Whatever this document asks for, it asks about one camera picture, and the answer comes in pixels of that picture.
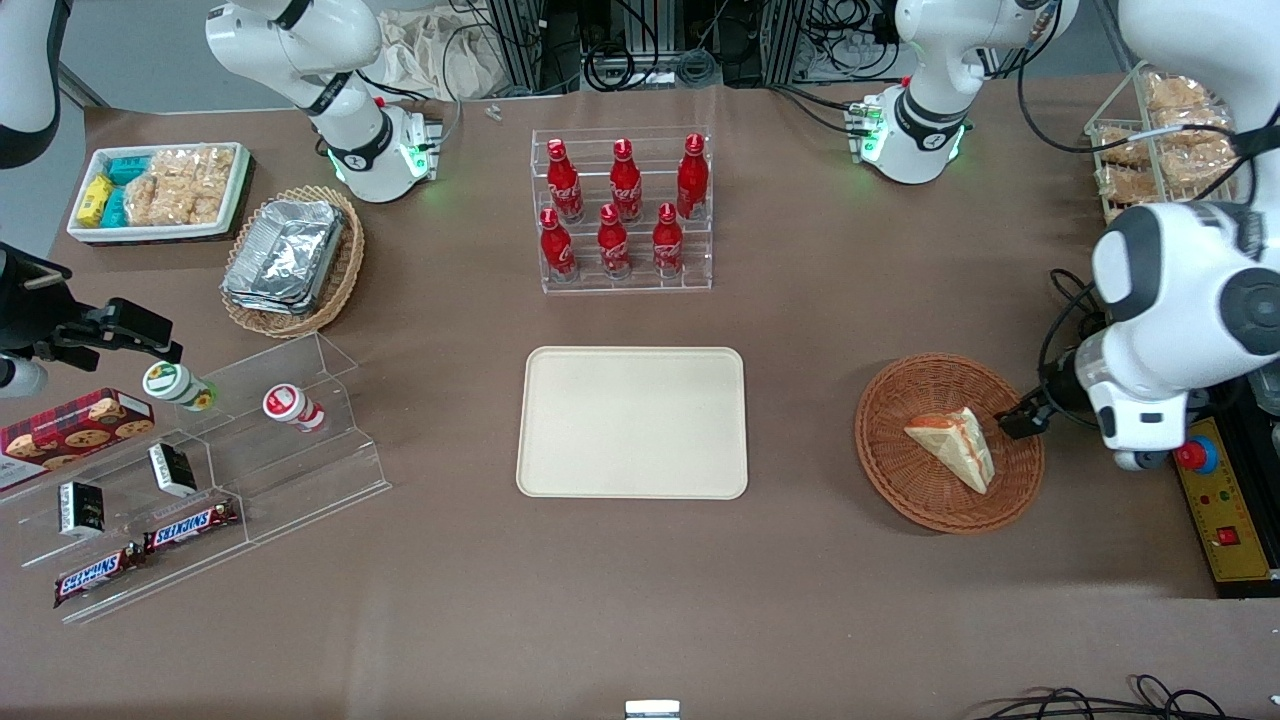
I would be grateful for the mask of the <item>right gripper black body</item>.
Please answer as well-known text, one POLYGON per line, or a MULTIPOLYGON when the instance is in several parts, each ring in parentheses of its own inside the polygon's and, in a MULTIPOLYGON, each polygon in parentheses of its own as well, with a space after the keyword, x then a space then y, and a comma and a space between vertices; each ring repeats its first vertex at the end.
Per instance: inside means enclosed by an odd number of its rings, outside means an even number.
POLYGON ((1 246, 1 348, 28 348, 76 320, 70 270, 1 246))

